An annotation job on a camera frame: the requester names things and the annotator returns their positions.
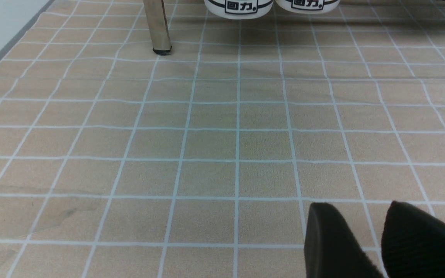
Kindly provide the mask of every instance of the baseboard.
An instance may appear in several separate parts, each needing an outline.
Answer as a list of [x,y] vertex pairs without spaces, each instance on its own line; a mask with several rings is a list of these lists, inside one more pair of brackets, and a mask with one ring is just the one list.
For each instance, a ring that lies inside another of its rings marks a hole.
[[45,12],[52,4],[54,0],[49,0],[44,7],[42,7],[37,14],[28,21],[25,26],[23,26],[18,33],[0,50],[0,61],[4,56],[15,46],[15,44],[25,35],[25,33],[37,22],[39,16]]

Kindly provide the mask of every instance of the beige mat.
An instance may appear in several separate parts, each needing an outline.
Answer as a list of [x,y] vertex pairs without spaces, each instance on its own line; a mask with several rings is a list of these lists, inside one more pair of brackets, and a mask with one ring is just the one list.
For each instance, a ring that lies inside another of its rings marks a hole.
[[138,0],[42,14],[0,62],[0,277],[298,278],[313,201],[377,263],[391,200],[445,220],[445,3],[357,3],[166,1],[161,58]]

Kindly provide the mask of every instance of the grid mat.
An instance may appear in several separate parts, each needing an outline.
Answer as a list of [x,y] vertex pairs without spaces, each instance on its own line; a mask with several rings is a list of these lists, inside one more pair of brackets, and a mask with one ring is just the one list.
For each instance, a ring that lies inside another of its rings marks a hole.
[[304,277],[311,202],[381,265],[390,201],[445,221],[445,2],[56,2],[0,62],[0,277]]

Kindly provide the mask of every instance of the metal table leg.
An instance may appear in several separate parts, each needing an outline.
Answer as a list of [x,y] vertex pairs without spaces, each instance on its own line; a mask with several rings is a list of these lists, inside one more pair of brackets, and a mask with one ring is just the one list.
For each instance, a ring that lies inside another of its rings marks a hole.
[[169,55],[172,46],[169,39],[164,0],[143,0],[143,5],[154,52],[157,55]]

